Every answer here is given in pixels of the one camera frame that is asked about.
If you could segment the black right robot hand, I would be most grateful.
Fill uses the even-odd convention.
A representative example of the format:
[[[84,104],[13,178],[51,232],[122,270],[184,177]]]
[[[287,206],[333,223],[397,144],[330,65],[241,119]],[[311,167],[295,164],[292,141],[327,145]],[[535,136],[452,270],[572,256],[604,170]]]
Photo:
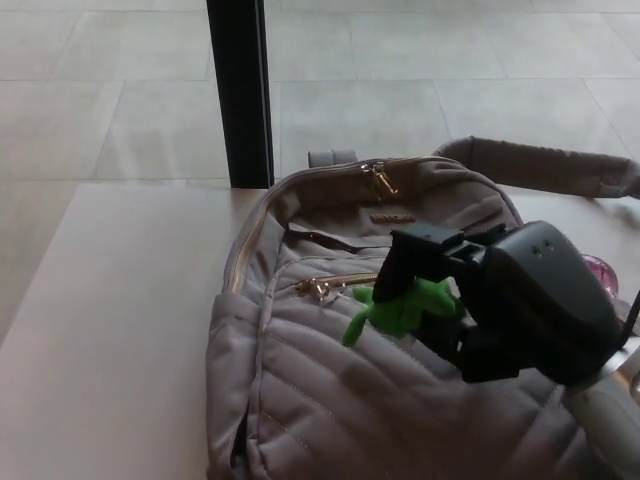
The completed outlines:
[[[388,303],[419,279],[448,278],[473,325],[421,319],[413,331],[467,383],[534,368],[558,384],[577,384],[623,349],[638,317],[636,307],[618,317],[577,248],[544,221],[476,234],[433,224],[395,230],[373,299]]]

